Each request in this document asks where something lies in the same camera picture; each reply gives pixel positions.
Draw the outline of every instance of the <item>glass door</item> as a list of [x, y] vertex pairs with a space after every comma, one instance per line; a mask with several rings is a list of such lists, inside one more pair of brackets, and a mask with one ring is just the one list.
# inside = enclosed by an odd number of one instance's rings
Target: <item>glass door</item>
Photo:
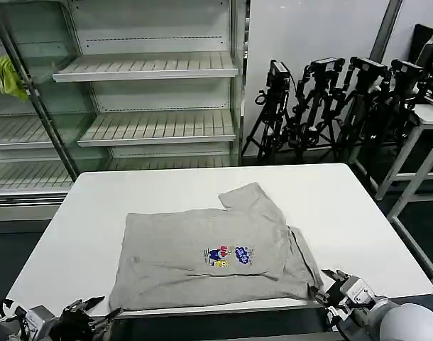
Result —
[[[34, 204], [39, 199], [56, 203], [71, 188], [72, 177], [21, 79], [15, 72], [12, 78], [2, 72], [6, 61], [7, 51], [0, 39], [0, 205]], [[18, 88], [10, 87], [7, 78], [17, 81]]]
[[72, 180], [106, 167], [104, 149], [83, 149], [78, 138], [94, 121], [86, 84], [59, 84], [53, 74], [78, 55], [67, 9], [59, 1], [0, 1], [0, 36], [30, 100]]

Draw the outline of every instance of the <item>black monitor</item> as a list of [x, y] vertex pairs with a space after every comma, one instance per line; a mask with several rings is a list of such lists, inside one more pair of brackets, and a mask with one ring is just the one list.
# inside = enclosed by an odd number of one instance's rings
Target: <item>black monitor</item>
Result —
[[433, 28], [421, 24], [415, 26], [408, 60], [433, 75]]

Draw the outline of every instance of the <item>gray t-shirt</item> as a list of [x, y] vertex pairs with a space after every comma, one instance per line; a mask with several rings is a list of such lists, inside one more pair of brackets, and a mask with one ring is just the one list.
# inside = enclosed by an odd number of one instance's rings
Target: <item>gray t-shirt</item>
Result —
[[127, 216], [111, 308], [307, 298], [320, 286], [302, 235], [257, 183], [219, 197], [227, 210]]

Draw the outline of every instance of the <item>printed graphic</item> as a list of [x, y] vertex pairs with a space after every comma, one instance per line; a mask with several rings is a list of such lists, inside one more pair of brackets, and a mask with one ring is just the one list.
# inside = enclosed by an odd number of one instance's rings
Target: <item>printed graphic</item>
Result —
[[215, 250], [207, 249], [204, 251], [205, 261], [210, 266], [215, 266], [217, 268], [227, 268], [229, 266], [227, 257], [232, 254], [233, 250], [234, 248], [229, 248], [224, 245]]
[[243, 265], [251, 265], [254, 252], [248, 247], [220, 246], [218, 249], [207, 249], [204, 251], [205, 262], [217, 268], [227, 268], [233, 261], [238, 260]]
[[247, 264], [250, 260], [248, 248], [236, 247], [236, 257], [242, 264]]
[[228, 250], [228, 247], [225, 246], [222, 246], [216, 250], [210, 250], [209, 253], [210, 259], [213, 259], [214, 261], [221, 261], [231, 254], [231, 252]]
[[228, 261], [217, 261], [215, 263], [215, 266], [217, 268], [227, 268], [229, 266], [229, 262]]

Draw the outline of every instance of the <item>shelf rack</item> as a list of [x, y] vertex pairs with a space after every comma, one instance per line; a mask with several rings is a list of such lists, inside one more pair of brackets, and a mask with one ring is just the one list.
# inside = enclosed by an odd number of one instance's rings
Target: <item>shelf rack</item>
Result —
[[[72, 143], [84, 123], [84, 117], [74, 114], [54, 116], [62, 127], [66, 144]], [[41, 120], [36, 115], [0, 117], [0, 149], [53, 148]]]
[[66, 193], [71, 186], [61, 161], [0, 163], [0, 194]]
[[229, 110], [99, 114], [81, 147], [233, 141]]
[[227, 51], [83, 55], [53, 75], [56, 82], [235, 77]]
[[230, 156], [180, 156], [161, 158], [115, 158], [109, 171], [229, 167]]

